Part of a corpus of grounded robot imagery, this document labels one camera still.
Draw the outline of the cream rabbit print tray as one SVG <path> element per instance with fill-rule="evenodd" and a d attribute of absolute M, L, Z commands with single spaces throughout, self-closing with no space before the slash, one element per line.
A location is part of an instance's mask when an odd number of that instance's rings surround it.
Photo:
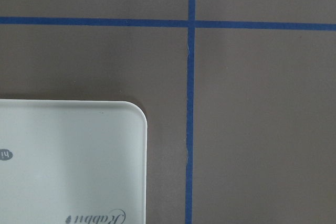
<path fill-rule="evenodd" d="M 1 100 L 1 223 L 145 223 L 148 124 L 125 101 Z"/>

